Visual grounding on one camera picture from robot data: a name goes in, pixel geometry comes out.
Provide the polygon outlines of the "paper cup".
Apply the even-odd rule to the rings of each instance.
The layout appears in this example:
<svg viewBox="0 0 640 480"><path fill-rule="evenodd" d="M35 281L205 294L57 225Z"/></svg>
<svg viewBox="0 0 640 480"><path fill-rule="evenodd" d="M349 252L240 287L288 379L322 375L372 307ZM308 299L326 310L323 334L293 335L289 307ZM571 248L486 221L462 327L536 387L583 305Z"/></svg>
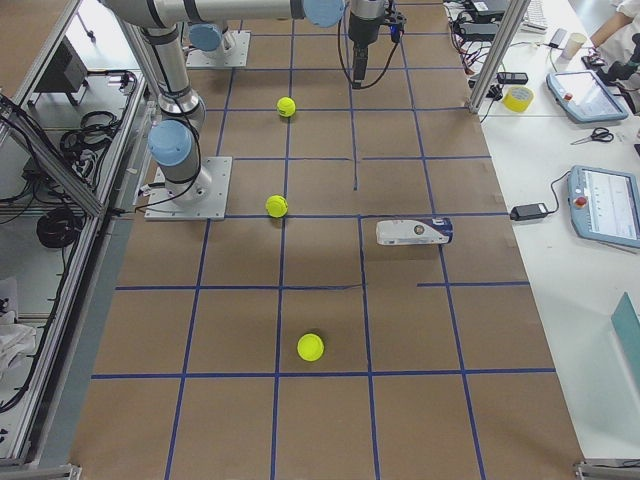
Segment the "paper cup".
<svg viewBox="0 0 640 480"><path fill-rule="evenodd" d="M582 33L571 33L561 53L561 57L566 60L571 60L580 51L586 41L587 37Z"/></svg>

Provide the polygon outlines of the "black power adapter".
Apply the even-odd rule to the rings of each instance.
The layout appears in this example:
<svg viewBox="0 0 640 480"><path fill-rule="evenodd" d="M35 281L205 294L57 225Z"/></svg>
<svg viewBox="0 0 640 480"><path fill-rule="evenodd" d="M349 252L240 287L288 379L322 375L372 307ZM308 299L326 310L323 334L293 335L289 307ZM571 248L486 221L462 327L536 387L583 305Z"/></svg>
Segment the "black power adapter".
<svg viewBox="0 0 640 480"><path fill-rule="evenodd" d="M544 203L521 204L511 209L509 218L512 221L529 221L545 218L548 214Z"/></svg>

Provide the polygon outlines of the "tennis ball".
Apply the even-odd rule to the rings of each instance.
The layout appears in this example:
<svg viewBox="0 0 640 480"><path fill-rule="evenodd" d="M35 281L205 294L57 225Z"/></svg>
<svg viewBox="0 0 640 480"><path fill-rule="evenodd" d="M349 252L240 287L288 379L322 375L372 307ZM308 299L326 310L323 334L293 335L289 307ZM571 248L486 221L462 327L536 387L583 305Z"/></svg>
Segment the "tennis ball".
<svg viewBox="0 0 640 480"><path fill-rule="evenodd" d="M271 195L265 201L265 210L271 218L284 217L288 209L288 202L282 195Z"/></svg>
<svg viewBox="0 0 640 480"><path fill-rule="evenodd" d="M296 345L298 356L306 362L318 361L324 354L323 339L316 333L303 334Z"/></svg>
<svg viewBox="0 0 640 480"><path fill-rule="evenodd" d="M281 97L277 100L276 110L283 118L290 118L296 113L296 103L288 96Z"/></svg>

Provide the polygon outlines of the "teach pendant tablet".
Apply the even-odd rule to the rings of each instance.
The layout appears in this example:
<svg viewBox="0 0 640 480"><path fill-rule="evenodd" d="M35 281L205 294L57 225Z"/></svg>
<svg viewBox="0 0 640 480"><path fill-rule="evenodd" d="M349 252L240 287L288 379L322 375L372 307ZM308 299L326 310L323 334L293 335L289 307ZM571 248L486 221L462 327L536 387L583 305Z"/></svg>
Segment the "teach pendant tablet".
<svg viewBox="0 0 640 480"><path fill-rule="evenodd" d="M633 174L576 165L567 187L578 236L639 248L639 188Z"/></svg>
<svg viewBox="0 0 640 480"><path fill-rule="evenodd" d="M546 85L575 122L619 121L628 116L626 109L591 70L549 73Z"/></svg>

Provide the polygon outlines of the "white blue tennis ball can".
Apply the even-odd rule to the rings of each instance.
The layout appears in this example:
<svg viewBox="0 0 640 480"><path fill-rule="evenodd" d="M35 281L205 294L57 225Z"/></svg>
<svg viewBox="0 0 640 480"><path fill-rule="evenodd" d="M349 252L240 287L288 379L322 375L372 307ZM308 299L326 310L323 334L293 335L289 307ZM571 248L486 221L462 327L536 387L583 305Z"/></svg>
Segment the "white blue tennis ball can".
<svg viewBox="0 0 640 480"><path fill-rule="evenodd" d="M379 221L376 241L383 246L448 244L453 240L449 218L393 219Z"/></svg>

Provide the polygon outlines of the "tennis ball far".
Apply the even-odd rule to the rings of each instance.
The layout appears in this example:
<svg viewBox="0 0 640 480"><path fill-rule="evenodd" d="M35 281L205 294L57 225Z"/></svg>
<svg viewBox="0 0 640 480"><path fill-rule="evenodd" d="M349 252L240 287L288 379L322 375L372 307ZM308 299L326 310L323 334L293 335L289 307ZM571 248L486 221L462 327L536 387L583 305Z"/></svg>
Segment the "tennis ball far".
<svg viewBox="0 0 640 480"><path fill-rule="evenodd" d="M296 103L288 96L281 97L277 100L276 110L283 118L290 118L296 113Z"/></svg>

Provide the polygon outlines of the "tennis ball middle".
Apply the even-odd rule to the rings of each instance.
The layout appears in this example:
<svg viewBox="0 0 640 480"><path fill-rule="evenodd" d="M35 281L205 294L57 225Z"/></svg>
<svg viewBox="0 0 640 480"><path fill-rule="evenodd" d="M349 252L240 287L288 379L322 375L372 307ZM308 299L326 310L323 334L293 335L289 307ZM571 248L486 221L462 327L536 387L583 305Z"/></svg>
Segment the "tennis ball middle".
<svg viewBox="0 0 640 480"><path fill-rule="evenodd" d="M284 217L288 209L288 202L282 195L271 195L265 201L265 210L271 218Z"/></svg>

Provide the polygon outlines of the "black remote device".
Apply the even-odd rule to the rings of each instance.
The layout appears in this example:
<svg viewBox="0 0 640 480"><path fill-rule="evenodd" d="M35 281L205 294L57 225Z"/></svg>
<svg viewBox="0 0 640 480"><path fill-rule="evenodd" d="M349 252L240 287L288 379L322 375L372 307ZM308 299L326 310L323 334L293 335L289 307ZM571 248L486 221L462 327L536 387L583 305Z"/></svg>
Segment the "black remote device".
<svg viewBox="0 0 640 480"><path fill-rule="evenodd" d="M526 85L529 78L525 72L498 72L496 80L501 85Z"/></svg>

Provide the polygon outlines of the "tennis ball near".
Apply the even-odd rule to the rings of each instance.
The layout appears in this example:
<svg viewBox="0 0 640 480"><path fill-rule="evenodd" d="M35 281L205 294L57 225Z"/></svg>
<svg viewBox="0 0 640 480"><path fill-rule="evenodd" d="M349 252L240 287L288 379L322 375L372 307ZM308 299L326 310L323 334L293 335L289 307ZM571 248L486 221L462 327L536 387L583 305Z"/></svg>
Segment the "tennis ball near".
<svg viewBox="0 0 640 480"><path fill-rule="evenodd" d="M316 333L303 334L296 345L298 356L306 362L318 361L324 354L323 339Z"/></svg>

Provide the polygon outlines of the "aluminium frame post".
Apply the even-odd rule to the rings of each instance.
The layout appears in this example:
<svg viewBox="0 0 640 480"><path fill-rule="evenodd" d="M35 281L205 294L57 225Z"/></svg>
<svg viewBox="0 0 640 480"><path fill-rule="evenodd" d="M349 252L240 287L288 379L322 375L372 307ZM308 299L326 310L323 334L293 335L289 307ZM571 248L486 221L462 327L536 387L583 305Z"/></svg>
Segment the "aluminium frame post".
<svg viewBox="0 0 640 480"><path fill-rule="evenodd" d="M471 113L479 112L498 67L520 28L529 3L529 0L514 0L509 3L467 103Z"/></svg>

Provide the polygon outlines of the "yellow tape roll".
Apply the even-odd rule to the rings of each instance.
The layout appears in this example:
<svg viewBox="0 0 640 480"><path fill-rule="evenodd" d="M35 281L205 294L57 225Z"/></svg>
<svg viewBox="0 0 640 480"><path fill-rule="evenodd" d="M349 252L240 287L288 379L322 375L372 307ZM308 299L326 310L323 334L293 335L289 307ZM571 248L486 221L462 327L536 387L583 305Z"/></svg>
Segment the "yellow tape roll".
<svg viewBox="0 0 640 480"><path fill-rule="evenodd" d="M534 100L534 92L525 86L512 86L504 96L504 106L516 113L525 112Z"/></svg>

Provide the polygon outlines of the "black handled scissors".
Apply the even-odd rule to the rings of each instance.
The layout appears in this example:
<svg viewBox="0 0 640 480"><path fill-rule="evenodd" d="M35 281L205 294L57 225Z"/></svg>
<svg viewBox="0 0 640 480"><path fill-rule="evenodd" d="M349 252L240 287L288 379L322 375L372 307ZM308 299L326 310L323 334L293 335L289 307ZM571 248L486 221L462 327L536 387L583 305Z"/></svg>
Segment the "black handled scissors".
<svg viewBox="0 0 640 480"><path fill-rule="evenodd" d="M581 145L589 142L611 143L614 134L606 127L596 127L586 137L571 142L571 145Z"/></svg>

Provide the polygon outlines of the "upper teach pendant tablet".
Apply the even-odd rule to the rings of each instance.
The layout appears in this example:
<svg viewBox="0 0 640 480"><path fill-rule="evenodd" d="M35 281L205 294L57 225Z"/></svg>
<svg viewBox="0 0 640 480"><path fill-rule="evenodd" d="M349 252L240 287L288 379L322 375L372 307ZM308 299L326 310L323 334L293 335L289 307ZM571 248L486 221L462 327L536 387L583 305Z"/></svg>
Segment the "upper teach pendant tablet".
<svg viewBox="0 0 640 480"><path fill-rule="evenodd" d="M591 70L549 73L546 85L575 122L619 121L628 116L626 109Z"/></svg>

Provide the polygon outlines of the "white crumpled cloth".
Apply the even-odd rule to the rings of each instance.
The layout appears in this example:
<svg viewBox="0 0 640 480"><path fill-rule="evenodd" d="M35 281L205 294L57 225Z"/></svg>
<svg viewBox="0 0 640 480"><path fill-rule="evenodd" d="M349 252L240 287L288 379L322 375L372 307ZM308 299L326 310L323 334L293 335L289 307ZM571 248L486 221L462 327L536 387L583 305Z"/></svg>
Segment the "white crumpled cloth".
<svg viewBox="0 0 640 480"><path fill-rule="evenodd" d="M15 368L36 351L36 329L18 322L18 284L15 277L1 280L1 374Z"/></svg>

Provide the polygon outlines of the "lower teach pendant tablet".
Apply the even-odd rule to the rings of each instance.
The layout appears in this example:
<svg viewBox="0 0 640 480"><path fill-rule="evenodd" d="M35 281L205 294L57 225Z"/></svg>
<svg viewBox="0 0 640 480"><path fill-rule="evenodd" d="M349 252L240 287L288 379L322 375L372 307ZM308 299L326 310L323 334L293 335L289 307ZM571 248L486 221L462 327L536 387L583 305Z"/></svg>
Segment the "lower teach pendant tablet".
<svg viewBox="0 0 640 480"><path fill-rule="evenodd" d="M576 165L567 187L578 236L639 248L639 188L633 174Z"/></svg>

